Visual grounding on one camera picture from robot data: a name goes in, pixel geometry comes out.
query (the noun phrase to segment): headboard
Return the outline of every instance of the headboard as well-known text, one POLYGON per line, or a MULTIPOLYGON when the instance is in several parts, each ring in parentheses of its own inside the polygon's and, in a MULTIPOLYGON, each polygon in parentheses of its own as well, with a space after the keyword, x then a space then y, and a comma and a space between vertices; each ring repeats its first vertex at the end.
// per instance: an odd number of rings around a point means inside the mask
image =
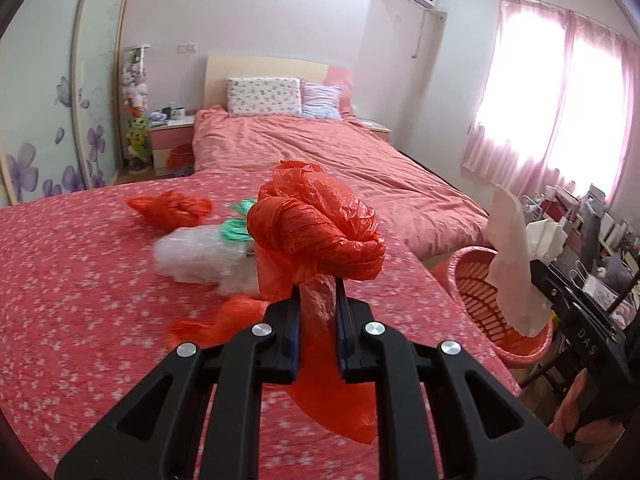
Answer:
POLYGON ((297 77, 311 83, 342 88, 341 104, 351 99, 351 70, 322 63, 281 57, 225 56, 210 54, 204 78, 203 108, 226 107, 226 83, 230 77, 297 77))

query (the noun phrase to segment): sliding wardrobe door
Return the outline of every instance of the sliding wardrobe door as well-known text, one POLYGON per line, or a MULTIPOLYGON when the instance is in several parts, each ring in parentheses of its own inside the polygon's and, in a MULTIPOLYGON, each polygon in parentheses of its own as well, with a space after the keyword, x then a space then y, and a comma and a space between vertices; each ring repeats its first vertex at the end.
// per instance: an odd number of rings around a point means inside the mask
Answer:
POLYGON ((0 148, 12 202, 84 189, 69 78, 77 7, 25 0, 0 40, 0 148))
POLYGON ((4 183, 4 178, 0 174, 0 209, 2 209, 3 207, 7 207, 8 205, 11 205, 11 201, 9 200, 9 192, 4 183))
POLYGON ((120 163, 116 51, 124 0, 80 0, 72 47, 76 143, 87 187, 113 182, 120 163))

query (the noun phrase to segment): electrical outlet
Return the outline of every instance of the electrical outlet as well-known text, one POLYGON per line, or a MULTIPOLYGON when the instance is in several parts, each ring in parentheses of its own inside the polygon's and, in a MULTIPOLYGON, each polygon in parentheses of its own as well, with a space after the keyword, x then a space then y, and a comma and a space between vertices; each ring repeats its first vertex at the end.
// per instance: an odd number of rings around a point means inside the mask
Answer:
POLYGON ((180 43, 178 45, 178 54, 193 54, 198 49, 197 43, 180 43))

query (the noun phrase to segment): floral bedspread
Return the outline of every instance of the floral bedspread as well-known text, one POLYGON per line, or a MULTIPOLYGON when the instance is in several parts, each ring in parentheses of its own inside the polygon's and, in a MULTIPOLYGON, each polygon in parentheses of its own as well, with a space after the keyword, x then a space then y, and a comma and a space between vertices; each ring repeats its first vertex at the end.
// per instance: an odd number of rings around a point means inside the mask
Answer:
MULTIPOLYGON (((210 223, 234 216, 226 204, 257 195, 270 172, 195 175, 63 194, 0 211, 0 408, 37 463, 56 463, 169 351, 177 319, 211 320, 223 298, 212 286, 154 273, 161 235, 124 200, 177 189, 214 201, 210 223)), ((376 319, 435 345, 453 338, 512 392, 517 384, 420 262, 384 226, 388 250, 373 282, 348 282, 376 319)), ((375 479, 376 446, 328 433, 286 393, 262 399, 263 479, 375 479)))

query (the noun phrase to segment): metal screw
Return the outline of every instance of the metal screw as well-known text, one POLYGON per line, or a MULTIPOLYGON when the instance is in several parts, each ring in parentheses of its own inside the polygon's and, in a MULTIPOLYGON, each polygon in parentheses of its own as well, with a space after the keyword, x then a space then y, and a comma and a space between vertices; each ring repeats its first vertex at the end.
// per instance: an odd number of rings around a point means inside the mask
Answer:
POLYGON ((178 346, 176 352, 178 352, 178 355, 180 357, 191 357, 196 353, 197 350, 198 349, 196 348, 196 345, 194 345, 193 343, 182 343, 180 346, 178 346))
POLYGON ((273 332, 273 328, 269 323, 258 323, 252 327, 251 332, 259 337, 264 337, 273 332))
POLYGON ((460 343, 456 341, 443 341, 440 345, 440 350, 442 350, 447 355, 458 355, 462 350, 462 346, 460 343))
POLYGON ((364 330, 367 331, 367 334, 380 335, 385 333, 386 328, 382 323, 371 321, 364 326, 364 330))

